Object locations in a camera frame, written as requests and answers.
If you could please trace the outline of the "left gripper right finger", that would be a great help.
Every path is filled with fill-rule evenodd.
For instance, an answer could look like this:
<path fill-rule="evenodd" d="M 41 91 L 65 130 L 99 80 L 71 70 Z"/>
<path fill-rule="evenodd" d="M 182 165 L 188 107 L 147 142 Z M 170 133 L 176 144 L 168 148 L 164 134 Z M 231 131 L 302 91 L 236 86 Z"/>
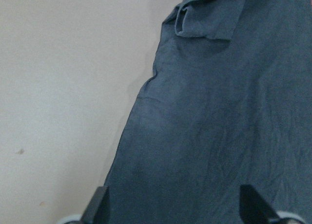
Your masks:
<path fill-rule="evenodd" d="M 279 216 L 252 185 L 241 185 L 239 215 L 244 224 L 277 224 Z"/>

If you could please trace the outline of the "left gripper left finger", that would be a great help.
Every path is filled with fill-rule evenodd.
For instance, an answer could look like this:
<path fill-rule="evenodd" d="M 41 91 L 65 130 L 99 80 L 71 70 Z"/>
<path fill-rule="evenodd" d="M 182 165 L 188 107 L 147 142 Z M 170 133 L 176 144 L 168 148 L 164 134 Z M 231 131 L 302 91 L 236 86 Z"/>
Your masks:
<path fill-rule="evenodd" d="M 98 187 L 81 217 L 81 223 L 107 224 L 110 217 L 109 205 L 109 188 Z"/>

